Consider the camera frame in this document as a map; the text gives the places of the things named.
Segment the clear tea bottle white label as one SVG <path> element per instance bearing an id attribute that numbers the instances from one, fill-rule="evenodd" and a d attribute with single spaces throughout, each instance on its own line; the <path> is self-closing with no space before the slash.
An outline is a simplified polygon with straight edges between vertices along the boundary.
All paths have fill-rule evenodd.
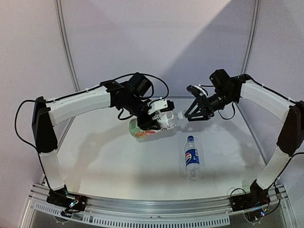
<path id="1" fill-rule="evenodd" d="M 174 111 L 168 111 L 161 113 L 160 111 L 156 111 L 152 117 L 152 125 L 148 126 L 145 130 L 139 126 L 137 119 L 132 119 L 129 122 L 129 133 L 132 137 L 140 139 L 158 132 L 171 130 L 175 128 L 182 119 L 184 119 L 182 112 L 176 113 Z"/>

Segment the white bottle cap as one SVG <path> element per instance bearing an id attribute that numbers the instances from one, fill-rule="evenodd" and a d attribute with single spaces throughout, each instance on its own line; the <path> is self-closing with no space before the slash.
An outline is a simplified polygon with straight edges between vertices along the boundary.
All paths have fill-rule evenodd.
<path id="1" fill-rule="evenodd" d="M 182 111 L 178 112 L 177 114 L 178 114 L 178 118 L 179 118 L 180 120 L 185 118 L 185 116 L 184 116 L 184 114 L 183 114 Z"/>

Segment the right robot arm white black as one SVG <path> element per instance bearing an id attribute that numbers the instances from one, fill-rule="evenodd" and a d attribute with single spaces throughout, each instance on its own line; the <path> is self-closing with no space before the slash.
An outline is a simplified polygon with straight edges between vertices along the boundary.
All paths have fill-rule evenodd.
<path id="1" fill-rule="evenodd" d="M 247 205 L 256 207 L 263 201 L 268 189 L 304 141 L 304 103 L 293 101 L 263 86 L 248 74 L 230 77 L 224 69 L 218 69 L 209 79 L 215 89 L 214 95 L 210 97 L 207 97 L 199 86 L 187 87 L 187 91 L 195 97 L 184 114 L 188 121 L 209 120 L 216 111 L 224 109 L 228 104 L 238 103 L 244 98 L 264 108 L 283 123 L 275 152 L 265 169 L 251 184 L 250 193 L 246 195 Z"/>

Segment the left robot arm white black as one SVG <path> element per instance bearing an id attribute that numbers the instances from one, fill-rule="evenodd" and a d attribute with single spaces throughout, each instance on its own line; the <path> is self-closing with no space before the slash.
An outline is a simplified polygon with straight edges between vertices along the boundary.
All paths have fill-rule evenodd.
<path id="1" fill-rule="evenodd" d="M 38 97 L 35 100 L 32 118 L 32 131 L 35 145 L 43 166 L 52 198 L 60 206 L 67 206 L 71 197 L 63 188 L 65 183 L 60 173 L 57 158 L 57 137 L 54 126 L 62 121 L 103 108 L 116 107 L 136 116 L 142 130 L 159 130 L 160 125 L 148 114 L 149 107 L 144 94 L 152 86 L 145 74 L 134 73 L 125 82 L 115 79 L 101 82 L 99 85 L 54 100 Z"/>

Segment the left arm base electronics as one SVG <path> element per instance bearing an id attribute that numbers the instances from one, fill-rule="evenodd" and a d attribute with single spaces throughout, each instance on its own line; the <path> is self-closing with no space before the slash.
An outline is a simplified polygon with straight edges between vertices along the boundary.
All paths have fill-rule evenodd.
<path id="1" fill-rule="evenodd" d="M 64 187 L 59 190 L 49 190 L 47 203 L 62 207 L 60 215 L 71 218 L 73 214 L 85 211 L 88 197 L 73 194 Z"/>

